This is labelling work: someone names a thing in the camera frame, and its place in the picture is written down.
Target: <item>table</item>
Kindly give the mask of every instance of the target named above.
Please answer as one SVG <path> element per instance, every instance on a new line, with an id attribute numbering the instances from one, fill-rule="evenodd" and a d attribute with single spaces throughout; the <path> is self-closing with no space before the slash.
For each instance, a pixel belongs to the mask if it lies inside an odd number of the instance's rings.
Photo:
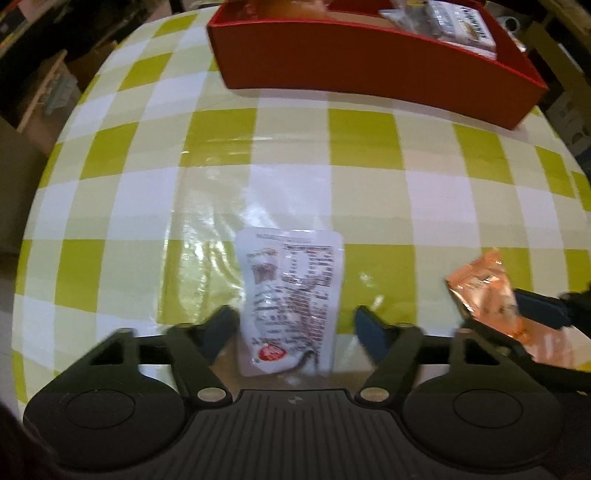
<path id="1" fill-rule="evenodd" d="M 353 309 L 449 335 L 443 278 L 490 247 L 515 287 L 584 289 L 591 190 L 538 109 L 507 131 L 391 99 L 230 91 L 204 28 L 214 10 L 137 29 L 61 133 L 18 270 L 21 409 L 118 327 L 150 335 L 239 306 L 244 226 L 340 232 L 345 280 L 332 377 L 243 379 L 229 346 L 214 370 L 233 390 L 358 387 L 371 364 Z"/>

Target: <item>plastic table cover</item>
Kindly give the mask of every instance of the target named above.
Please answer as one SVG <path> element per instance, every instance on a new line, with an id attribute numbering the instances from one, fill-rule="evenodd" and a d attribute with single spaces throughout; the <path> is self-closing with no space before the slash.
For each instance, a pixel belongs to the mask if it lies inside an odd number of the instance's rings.
<path id="1" fill-rule="evenodd" d="M 61 133 L 18 269 L 21 409 L 116 328 L 156 334 L 239 307 L 245 226 L 340 232 L 345 279 L 333 375 L 241 378 L 229 345 L 214 370 L 234 391 L 359 387 L 372 367 L 353 309 L 448 335 L 460 314 L 443 278 L 490 247 L 515 287 L 585 288 L 591 190 L 537 108 L 507 131 L 398 100 L 230 91 L 207 40 L 214 11 L 137 29 Z"/>

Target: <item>red tray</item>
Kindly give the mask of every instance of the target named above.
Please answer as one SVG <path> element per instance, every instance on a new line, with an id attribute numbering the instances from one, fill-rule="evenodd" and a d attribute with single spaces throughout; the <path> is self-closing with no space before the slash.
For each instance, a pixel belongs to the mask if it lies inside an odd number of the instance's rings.
<path id="1" fill-rule="evenodd" d="M 477 2 L 497 60 L 392 28 L 337 20 L 241 20 L 223 4 L 207 30 L 228 88 L 361 93 L 423 103 L 514 128 L 547 86 L 509 35 Z M 389 0 L 335 0 L 333 12 L 378 17 Z"/>

